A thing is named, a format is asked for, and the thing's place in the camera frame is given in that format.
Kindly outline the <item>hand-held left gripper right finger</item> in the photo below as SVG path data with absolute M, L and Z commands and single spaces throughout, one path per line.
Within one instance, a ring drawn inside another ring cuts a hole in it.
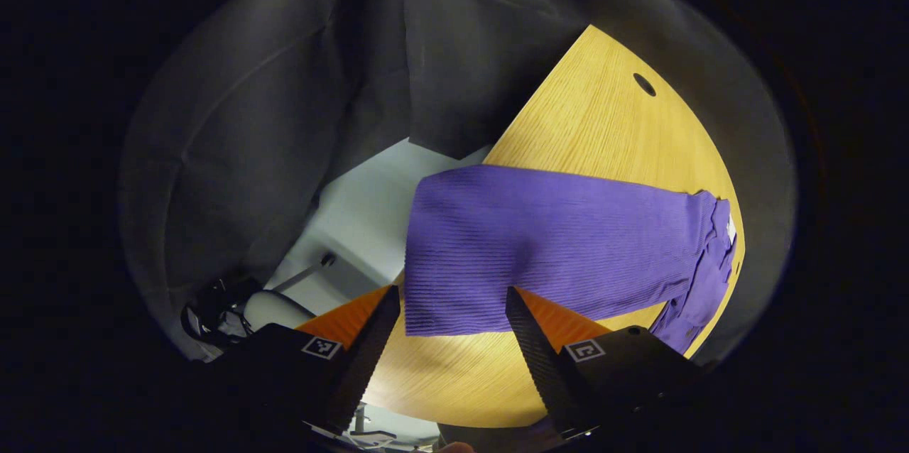
M 606 328 L 509 287 L 506 316 L 555 429 L 566 440 L 617 435 L 705 375 L 645 327 Z

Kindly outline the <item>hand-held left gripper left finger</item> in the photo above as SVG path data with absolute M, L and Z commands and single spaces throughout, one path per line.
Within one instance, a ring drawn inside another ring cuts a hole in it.
M 347 430 L 400 316 L 386 285 L 298 327 L 267 324 L 218 357 L 213 372 L 261 420 Z

